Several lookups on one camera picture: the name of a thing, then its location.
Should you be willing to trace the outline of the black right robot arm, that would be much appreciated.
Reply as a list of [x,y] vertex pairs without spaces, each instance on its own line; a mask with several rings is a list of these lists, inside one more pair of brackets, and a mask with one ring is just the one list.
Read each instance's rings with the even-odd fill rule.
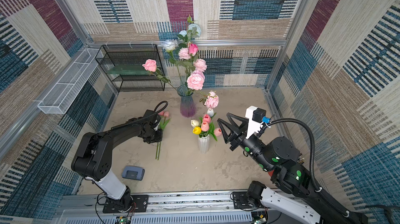
[[[264,184],[253,181],[246,197],[252,207],[271,207],[303,224],[366,224],[365,214],[348,210],[331,196],[315,177],[315,140],[311,129],[293,118],[270,120],[265,110],[251,106],[246,117],[227,113],[227,120],[218,119],[225,143],[230,149],[241,147],[257,165],[270,174],[270,180],[286,194],[301,199],[301,204],[279,196]],[[299,161],[300,151],[286,137],[276,137],[264,144],[261,136],[272,125],[295,123],[302,126],[310,140],[309,167]]]

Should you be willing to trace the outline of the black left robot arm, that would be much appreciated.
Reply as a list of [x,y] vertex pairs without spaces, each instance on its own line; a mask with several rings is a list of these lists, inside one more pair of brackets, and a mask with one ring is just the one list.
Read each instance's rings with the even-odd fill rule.
[[146,110],[139,118],[132,118],[110,130],[84,134],[71,169],[85,180],[96,184],[105,194],[103,213],[128,213],[138,206],[131,196],[131,190],[111,170],[113,149],[131,138],[139,137],[144,143],[160,143],[163,130],[160,113],[168,106],[161,101],[154,110]]

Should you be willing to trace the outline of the pink tulip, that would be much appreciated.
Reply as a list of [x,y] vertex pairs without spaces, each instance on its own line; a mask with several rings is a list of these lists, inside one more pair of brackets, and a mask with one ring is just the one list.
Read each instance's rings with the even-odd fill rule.
[[203,116],[203,123],[208,123],[208,124],[211,123],[211,117],[208,114],[205,114]]
[[202,122],[201,124],[201,130],[203,132],[208,132],[209,131],[209,123],[208,122]]
[[[163,124],[164,124],[164,121],[165,121],[165,118],[164,118],[164,111],[160,112],[159,115],[160,115],[159,129],[163,130],[163,128],[164,128],[164,127],[163,127]],[[161,142],[159,142],[159,143],[157,144],[157,148],[156,148],[156,157],[155,157],[156,160],[159,160],[159,157],[160,157],[160,149],[161,149]]]
[[170,112],[169,111],[164,111],[164,124],[163,124],[163,130],[166,128],[166,126],[168,125],[168,123],[170,122]]

